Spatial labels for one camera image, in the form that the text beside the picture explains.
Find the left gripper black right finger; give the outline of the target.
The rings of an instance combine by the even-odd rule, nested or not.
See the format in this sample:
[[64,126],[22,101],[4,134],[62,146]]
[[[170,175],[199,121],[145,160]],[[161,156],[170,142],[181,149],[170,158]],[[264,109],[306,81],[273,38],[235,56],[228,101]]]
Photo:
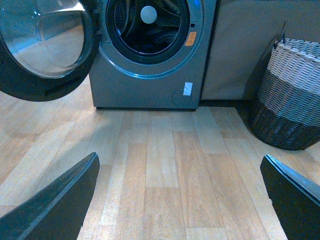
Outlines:
[[320,238],[320,186],[267,154],[260,164],[264,185],[289,240]]

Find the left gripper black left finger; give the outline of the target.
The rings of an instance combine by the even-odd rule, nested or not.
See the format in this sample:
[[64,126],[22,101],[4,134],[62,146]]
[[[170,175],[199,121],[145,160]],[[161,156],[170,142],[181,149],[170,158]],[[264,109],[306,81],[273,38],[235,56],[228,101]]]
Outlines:
[[100,170],[90,153],[26,202],[0,218],[2,240],[76,240]]

